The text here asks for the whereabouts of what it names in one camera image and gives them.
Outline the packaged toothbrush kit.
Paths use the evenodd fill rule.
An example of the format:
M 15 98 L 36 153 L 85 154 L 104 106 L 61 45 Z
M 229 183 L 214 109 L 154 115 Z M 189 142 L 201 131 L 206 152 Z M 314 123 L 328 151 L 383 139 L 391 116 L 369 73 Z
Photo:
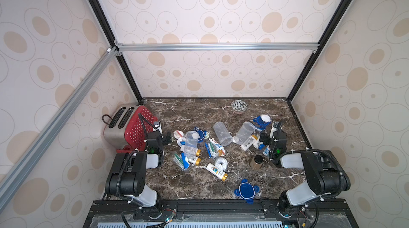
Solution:
M 269 153 L 270 153 L 270 147 L 267 146 L 267 147 L 264 149 L 264 151 L 263 151 L 263 155 L 268 158 L 268 157 L 269 157 Z

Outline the round white red soap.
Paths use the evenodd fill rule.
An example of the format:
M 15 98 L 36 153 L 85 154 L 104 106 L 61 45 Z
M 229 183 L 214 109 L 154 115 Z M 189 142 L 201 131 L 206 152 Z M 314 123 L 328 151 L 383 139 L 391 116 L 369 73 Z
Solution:
M 175 139 L 179 139 L 179 138 L 183 138 L 184 137 L 184 133 L 180 130 L 175 130 L 173 132 L 174 138 Z

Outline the white bottle orange cap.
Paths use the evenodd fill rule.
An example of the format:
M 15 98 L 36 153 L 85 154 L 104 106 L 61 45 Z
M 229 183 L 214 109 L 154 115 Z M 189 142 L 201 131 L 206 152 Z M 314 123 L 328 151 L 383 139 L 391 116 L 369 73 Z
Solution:
M 259 140 L 258 135 L 253 134 L 240 146 L 240 148 L 243 151 L 247 151 L 251 146 L 253 146 L 254 143 L 257 143 L 258 140 Z

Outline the green toothbrush packet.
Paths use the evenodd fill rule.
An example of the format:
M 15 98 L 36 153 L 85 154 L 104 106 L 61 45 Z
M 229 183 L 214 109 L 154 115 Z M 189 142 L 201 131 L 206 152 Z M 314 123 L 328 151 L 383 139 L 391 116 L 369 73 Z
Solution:
M 173 162 L 182 170 L 185 170 L 184 163 L 182 161 L 182 157 L 178 153 L 174 153 L 173 155 Z

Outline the white bottle gold cap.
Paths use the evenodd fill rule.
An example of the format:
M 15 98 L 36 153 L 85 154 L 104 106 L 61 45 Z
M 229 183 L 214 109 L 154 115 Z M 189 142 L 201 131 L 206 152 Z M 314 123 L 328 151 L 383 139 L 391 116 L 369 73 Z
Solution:
M 181 151 L 185 154 L 187 157 L 197 157 L 201 154 L 201 150 L 192 146 L 185 146 L 182 145 Z

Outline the red white toothpaste packet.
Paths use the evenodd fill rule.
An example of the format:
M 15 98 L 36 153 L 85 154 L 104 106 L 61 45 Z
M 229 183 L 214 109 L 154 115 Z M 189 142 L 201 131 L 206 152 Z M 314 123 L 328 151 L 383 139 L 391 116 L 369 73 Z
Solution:
M 206 149 L 210 158 L 218 158 L 225 156 L 225 149 L 219 143 L 217 143 L 213 138 L 206 141 Z

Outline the clear comb disc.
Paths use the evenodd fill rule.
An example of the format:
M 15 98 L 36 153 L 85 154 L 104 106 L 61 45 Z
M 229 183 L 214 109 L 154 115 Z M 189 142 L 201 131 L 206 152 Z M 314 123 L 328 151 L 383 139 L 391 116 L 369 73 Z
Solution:
M 218 157 L 214 164 L 218 169 L 226 172 L 228 170 L 228 161 L 223 157 Z

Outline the white shampoo tube gold cap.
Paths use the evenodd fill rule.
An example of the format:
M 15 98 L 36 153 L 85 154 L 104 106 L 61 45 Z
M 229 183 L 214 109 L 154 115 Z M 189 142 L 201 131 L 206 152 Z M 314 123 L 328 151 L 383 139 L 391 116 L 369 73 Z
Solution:
M 215 165 L 209 163 L 206 166 L 206 170 L 208 170 L 209 172 L 211 172 L 213 175 L 215 175 L 216 177 L 218 177 L 220 180 L 225 181 L 228 177 L 228 174 L 226 172 L 224 172 L 222 169 L 216 167 Z

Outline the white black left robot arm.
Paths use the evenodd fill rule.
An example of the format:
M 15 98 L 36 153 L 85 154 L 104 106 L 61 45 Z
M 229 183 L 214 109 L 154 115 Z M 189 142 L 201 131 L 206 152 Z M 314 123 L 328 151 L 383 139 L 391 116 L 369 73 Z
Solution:
M 139 208 L 161 210 L 160 194 L 146 184 L 148 169 L 161 166 L 164 162 L 164 146 L 172 142 L 172 135 L 163 135 L 159 122 L 149 122 L 141 113 L 138 114 L 143 134 L 143 145 L 131 152 L 117 153 L 105 182 L 105 192 Z

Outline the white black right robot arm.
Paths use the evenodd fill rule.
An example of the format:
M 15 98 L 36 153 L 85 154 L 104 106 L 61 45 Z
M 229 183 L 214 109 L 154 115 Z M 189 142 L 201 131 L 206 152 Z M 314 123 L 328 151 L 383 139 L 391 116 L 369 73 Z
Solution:
M 351 181 L 330 150 L 305 148 L 287 150 L 287 134 L 283 120 L 275 122 L 269 133 L 261 130 L 260 142 L 269 147 L 268 159 L 273 165 L 288 169 L 302 169 L 305 181 L 280 194 L 277 209 L 283 217 L 300 206 L 332 199 L 351 187 Z

